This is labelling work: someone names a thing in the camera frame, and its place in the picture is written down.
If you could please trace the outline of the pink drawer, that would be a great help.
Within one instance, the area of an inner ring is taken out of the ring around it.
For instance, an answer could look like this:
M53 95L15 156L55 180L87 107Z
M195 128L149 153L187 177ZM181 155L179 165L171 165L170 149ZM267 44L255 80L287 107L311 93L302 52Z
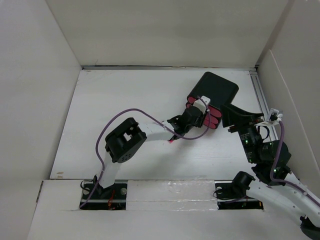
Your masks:
M185 106L189 108L191 105L193 105L195 101L196 101L196 98L189 96L187 98L187 103L185 104ZM209 105L208 107L210 109L210 120L209 120L209 117L206 116L204 119L203 125L206 127L209 127L212 130L215 130L218 128L222 120L222 114L218 109L212 107L211 105Z

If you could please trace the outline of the black drawer organizer box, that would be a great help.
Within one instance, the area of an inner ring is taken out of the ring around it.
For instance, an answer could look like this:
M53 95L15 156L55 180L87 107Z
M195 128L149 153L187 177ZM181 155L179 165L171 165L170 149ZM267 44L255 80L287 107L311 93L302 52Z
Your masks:
M210 98L209 105L221 112L221 106L230 104L238 91L239 86L236 83L207 71L202 75L187 98L206 96Z

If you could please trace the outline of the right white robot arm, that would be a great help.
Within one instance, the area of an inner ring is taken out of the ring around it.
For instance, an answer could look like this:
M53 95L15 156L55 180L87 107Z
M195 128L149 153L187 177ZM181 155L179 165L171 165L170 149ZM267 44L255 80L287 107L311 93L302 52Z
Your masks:
M308 238L318 240L320 199L287 165L292 155L284 142L282 112L272 108L263 119L263 113L232 104L224 104L220 110L223 127L238 133L255 175L239 171L230 183L216 188L216 197L227 203L249 197L269 204L290 216Z

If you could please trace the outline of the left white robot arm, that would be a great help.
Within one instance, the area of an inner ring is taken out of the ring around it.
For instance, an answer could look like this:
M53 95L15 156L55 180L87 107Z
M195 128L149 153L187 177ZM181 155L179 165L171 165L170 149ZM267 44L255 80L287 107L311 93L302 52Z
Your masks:
M111 123L121 115L136 111L153 120L153 123L138 123L133 117L129 117L118 125L105 137L105 151L107 156L102 158L99 153L100 141ZM148 113L138 108L129 108L113 117L103 128L95 144L95 153L101 162L101 171L93 179L93 191L100 198L107 198L111 194L111 186L115 183L120 165L130 160L145 142L151 141L175 141L196 140L207 133L207 129L196 137L186 137L192 128L200 128L205 118L210 117L207 106L190 106L181 115L177 115L166 121L158 121Z

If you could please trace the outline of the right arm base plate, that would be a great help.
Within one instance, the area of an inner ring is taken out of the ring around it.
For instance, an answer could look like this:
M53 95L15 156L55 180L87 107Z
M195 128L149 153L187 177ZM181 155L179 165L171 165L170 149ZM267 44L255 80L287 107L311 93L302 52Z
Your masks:
M232 182L215 181L215 189L212 196L217 201L218 210L263 210L264 205L261 201L243 195L242 193L235 193L231 189Z

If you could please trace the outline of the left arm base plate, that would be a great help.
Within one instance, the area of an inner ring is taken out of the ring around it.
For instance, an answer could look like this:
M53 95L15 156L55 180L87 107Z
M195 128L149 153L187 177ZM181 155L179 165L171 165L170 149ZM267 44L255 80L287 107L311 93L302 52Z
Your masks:
M82 189L79 208L81 210L104 210L104 211L122 211L126 209L128 182L115 182L107 188L98 186L91 198L87 201L95 183L92 180L83 180L80 183Z

